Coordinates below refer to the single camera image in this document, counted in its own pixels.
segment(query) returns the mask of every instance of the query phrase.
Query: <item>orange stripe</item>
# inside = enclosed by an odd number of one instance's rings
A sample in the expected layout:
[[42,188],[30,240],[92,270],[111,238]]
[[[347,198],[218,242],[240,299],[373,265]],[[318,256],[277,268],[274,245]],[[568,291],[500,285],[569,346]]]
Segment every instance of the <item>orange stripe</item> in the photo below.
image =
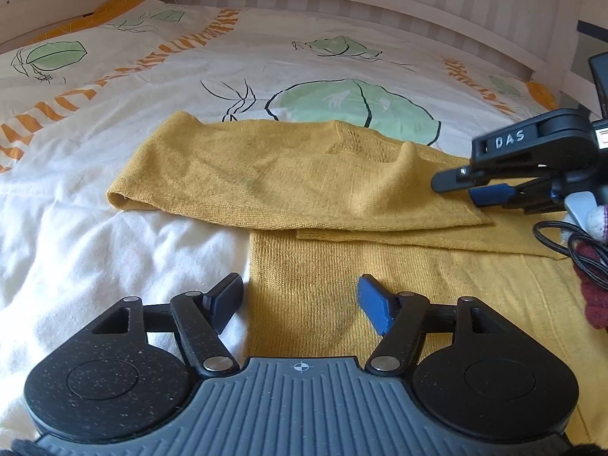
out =
[[97,91],[93,89],[72,89],[68,92],[64,92],[61,96],[74,96],[76,94],[84,94],[90,101],[95,97]]
[[176,47],[176,48],[177,48],[179,51],[185,51],[185,50],[187,50],[187,49],[188,49],[188,48],[182,48],[182,47],[181,47],[179,44],[177,44],[175,41],[171,41],[171,44],[172,44],[173,46],[175,46],[175,47]]
[[224,32],[224,33],[228,33],[230,31],[232,31],[232,29],[229,28],[229,27],[221,27],[220,25],[217,25],[217,24],[211,24],[211,25],[209,25],[209,29],[218,30],[218,31],[221,31],[221,32]]
[[201,33],[201,35],[203,36],[203,38],[212,39],[212,38],[217,38],[218,36],[222,36],[222,33],[218,33],[217,31],[214,31],[213,29],[209,29],[209,27],[207,27]]
[[65,108],[69,111],[78,111],[78,106],[74,106],[67,99],[62,98],[61,96],[57,96],[55,100],[59,106],[62,106],[62,108]]
[[126,66],[121,66],[121,68],[115,68],[115,71],[123,71],[123,72],[128,72],[128,71],[142,71],[145,70],[145,68],[140,68],[139,66],[131,66],[131,67],[126,67]]
[[161,44],[158,47],[159,50],[165,51],[165,53],[179,53],[179,51],[174,51],[171,48],[169,48],[169,46],[165,45],[165,44]]
[[198,44],[200,44],[201,46],[205,46],[207,44],[207,41],[205,41],[204,39],[202,39],[199,35],[197,34],[190,34],[188,36],[188,39],[191,39],[192,41],[196,41],[198,42]]
[[181,44],[183,44],[184,46],[186,46],[186,48],[190,48],[190,49],[194,48],[194,45],[190,41],[188,41],[186,38],[177,38],[177,40]]
[[0,152],[5,153],[11,159],[16,159],[19,161],[23,157],[23,151],[19,147],[2,147],[0,146]]
[[40,111],[42,111],[47,118],[49,118],[50,120],[53,121],[59,121],[59,120],[63,120],[62,115],[56,113],[54,111],[53,108],[51,108],[51,106],[47,105],[46,103],[40,102],[40,103],[36,103],[34,105],[34,108],[38,108]]
[[156,63],[162,63],[163,61],[165,61],[164,58],[148,58],[148,59],[138,60],[137,63],[140,63],[145,66],[145,65],[150,65],[150,64],[155,65]]
[[512,113],[515,113],[515,111],[513,111],[511,108],[509,108],[509,106],[503,106],[502,104],[498,104],[498,105],[493,104],[492,106],[494,106],[495,108],[498,108],[500,110],[503,110],[503,111],[510,111]]
[[106,75],[103,79],[99,79],[98,81],[93,82],[93,84],[95,85],[99,85],[99,86],[105,86],[108,81],[112,80],[112,79],[117,79],[118,77],[127,77],[128,75],[123,73],[120,75]]
[[30,115],[15,115],[14,117],[19,120],[30,133],[38,132],[42,128],[42,125],[38,123],[38,120]]
[[6,140],[8,140],[8,142],[10,144],[12,144],[13,142],[23,142],[23,144],[29,144],[32,140],[32,136],[28,135],[28,136],[22,136],[19,135],[19,133],[15,132],[13,129],[11,129],[11,127],[9,127],[7,124],[2,123],[0,125],[0,128],[2,129],[2,132],[4,133],[4,136],[6,137]]

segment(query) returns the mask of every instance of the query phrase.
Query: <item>green leaf print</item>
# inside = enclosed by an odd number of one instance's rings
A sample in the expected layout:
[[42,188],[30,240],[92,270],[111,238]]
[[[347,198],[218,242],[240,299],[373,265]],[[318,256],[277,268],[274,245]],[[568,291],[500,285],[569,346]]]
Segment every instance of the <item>green leaf print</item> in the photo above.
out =
[[294,47],[308,47],[317,53],[317,56],[348,56],[351,58],[374,60],[382,51],[370,50],[363,44],[347,36],[336,36],[329,39],[317,39],[306,43],[294,41]]
[[507,84],[503,79],[495,77],[494,75],[490,75],[490,80],[496,86],[502,94],[510,94],[512,96],[521,96],[521,92],[519,92],[512,85]]
[[441,126],[409,99],[358,79],[292,85],[266,103],[266,112],[276,120],[279,116],[297,122],[342,120],[428,145],[437,140]]
[[72,65],[86,54],[78,41],[60,41],[43,44],[27,55],[25,63],[37,71],[51,71]]
[[183,16],[184,12],[180,12],[179,10],[165,10],[164,12],[151,16],[150,19],[156,19],[157,21],[163,22],[179,22]]
[[115,21],[108,22],[109,25],[113,25],[114,27],[136,27],[138,25],[142,25],[144,23],[144,19],[141,17],[135,17],[130,19],[117,19]]
[[23,66],[23,58],[21,57],[21,51],[17,51],[17,54],[14,55],[13,60],[10,62],[10,66],[12,66],[16,71],[22,73],[23,75],[27,75],[27,71],[25,66]]

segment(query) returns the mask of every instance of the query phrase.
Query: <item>black cable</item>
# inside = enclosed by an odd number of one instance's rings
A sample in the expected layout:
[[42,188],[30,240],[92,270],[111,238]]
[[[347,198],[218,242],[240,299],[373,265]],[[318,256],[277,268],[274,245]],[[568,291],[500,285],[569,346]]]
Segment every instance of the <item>black cable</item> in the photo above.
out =
[[[568,238],[568,246],[564,247],[563,245],[559,245],[546,237],[540,232],[543,228],[558,228],[571,231],[572,234]],[[600,286],[603,291],[608,292],[608,280],[605,277],[608,276],[608,246],[594,240],[588,232],[580,229],[578,226],[564,221],[539,221],[533,226],[532,233],[540,243],[545,245],[545,247],[570,257],[574,265],[577,266],[586,277]],[[584,242],[594,249],[599,261],[581,254],[576,248],[576,245],[579,242]]]

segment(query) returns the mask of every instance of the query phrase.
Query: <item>orange fabric edge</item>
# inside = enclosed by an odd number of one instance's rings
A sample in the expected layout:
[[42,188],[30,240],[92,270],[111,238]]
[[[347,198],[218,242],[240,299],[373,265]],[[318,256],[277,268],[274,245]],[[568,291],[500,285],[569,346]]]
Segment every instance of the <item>orange fabric edge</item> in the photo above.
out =
[[539,84],[538,82],[524,82],[524,84],[526,84],[530,96],[532,96],[534,101],[536,101],[539,105],[544,106],[549,111],[558,108],[553,94],[551,94],[551,91],[549,91],[544,85]]
[[44,41],[45,39],[57,38],[58,36],[65,36],[84,29],[92,29],[93,27],[97,27],[98,25],[105,24],[106,22],[115,19],[119,15],[135,8],[143,1],[145,0],[108,0],[102,4],[102,6],[95,9],[91,15],[79,17],[68,24],[51,29],[32,39],[28,44],[34,44]]

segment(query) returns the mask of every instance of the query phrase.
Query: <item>black circular pad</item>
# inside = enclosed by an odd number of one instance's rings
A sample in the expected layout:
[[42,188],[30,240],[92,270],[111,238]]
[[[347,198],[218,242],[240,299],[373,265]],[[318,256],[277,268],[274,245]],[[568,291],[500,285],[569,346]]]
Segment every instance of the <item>black circular pad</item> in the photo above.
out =
[[517,399],[528,394],[536,377],[525,365],[504,358],[491,358],[471,365],[464,372],[470,388],[495,399]]
[[44,434],[74,442],[127,439],[170,417],[190,393],[171,353],[107,335],[95,347],[68,342],[27,378],[25,400]]
[[419,402],[466,435],[523,442],[560,434],[578,385],[570,369],[531,338],[471,334],[427,356],[412,377]]
[[93,360],[68,375],[68,387],[84,399],[101,401],[125,394],[138,382],[138,371],[121,360]]

